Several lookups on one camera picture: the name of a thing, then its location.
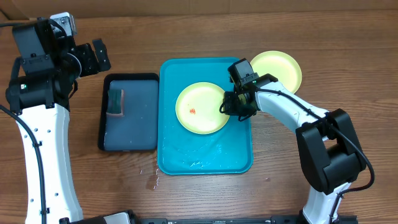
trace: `wooden tabletop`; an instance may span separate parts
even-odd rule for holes
[[[244,218],[298,214],[309,184],[295,136],[273,117],[251,118],[254,164],[241,175],[168,176],[156,152],[97,148],[101,95],[109,73],[159,73],[170,58],[246,57],[266,50],[293,56],[302,69],[297,95],[348,112],[376,171],[365,192],[347,194],[339,212],[360,223],[398,219],[398,11],[78,19],[77,44],[102,38],[112,69],[79,80],[70,102],[69,151],[85,218],[133,209],[140,217]],[[19,56],[11,29],[0,29],[0,103]],[[24,150],[14,120],[0,113],[0,222],[24,223]],[[369,180],[360,173],[353,186]]]

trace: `plate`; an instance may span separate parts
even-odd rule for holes
[[[295,93],[302,81],[302,73],[299,64],[287,53],[270,50],[253,58],[250,62],[254,72],[259,76],[267,73],[278,78],[285,88]]]
[[[184,128],[197,134],[220,130],[229,115],[220,113],[224,90],[218,85],[199,82],[186,87],[175,104],[177,119]]]

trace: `wooden table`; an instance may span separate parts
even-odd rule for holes
[[[273,117],[253,117],[254,164],[242,175],[167,176],[156,153],[104,153],[96,144],[103,79],[109,73],[159,72],[170,58],[251,60],[266,50],[293,56],[303,72],[297,95],[351,116],[376,171],[374,186],[347,194],[340,213],[361,223],[398,219],[398,11],[78,19],[76,43],[101,37],[112,69],[79,80],[72,98],[69,150],[86,218],[133,209],[140,217],[238,218],[298,214],[309,184],[295,136]],[[0,30],[0,103],[19,55],[11,29]],[[24,151],[13,119],[0,113],[0,222],[23,223]],[[369,180],[368,171],[353,185]]]

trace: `wood grain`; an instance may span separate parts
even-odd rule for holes
[[[155,152],[108,154],[96,147],[107,74],[158,73],[170,58],[250,60],[281,50],[301,66],[297,95],[346,110],[376,171],[374,186],[348,194],[340,213],[358,215],[361,223],[398,219],[398,11],[80,19],[77,26],[76,43],[101,37],[112,63],[111,71],[80,79],[70,102],[73,180],[86,218],[129,208],[140,217],[165,218],[297,214],[309,184],[295,136],[264,113],[251,120],[254,164],[242,175],[167,176],[157,170]],[[8,105],[3,93],[19,55],[10,28],[0,29],[0,52],[0,103]],[[0,113],[0,122],[0,222],[23,223],[28,198],[21,137],[11,118]],[[354,186],[368,179],[362,172]]]

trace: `dark tray rim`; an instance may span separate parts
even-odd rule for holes
[[[112,81],[114,80],[156,80],[159,82],[159,76],[156,73],[112,73],[105,77],[104,87],[102,92],[102,104],[101,104],[101,117],[99,120],[99,132],[98,132],[98,149],[105,152],[125,152],[127,150],[112,150],[107,151],[104,148],[105,140],[105,126],[106,126],[106,109],[108,108],[108,90]],[[132,149],[130,151],[153,151],[154,149]]]

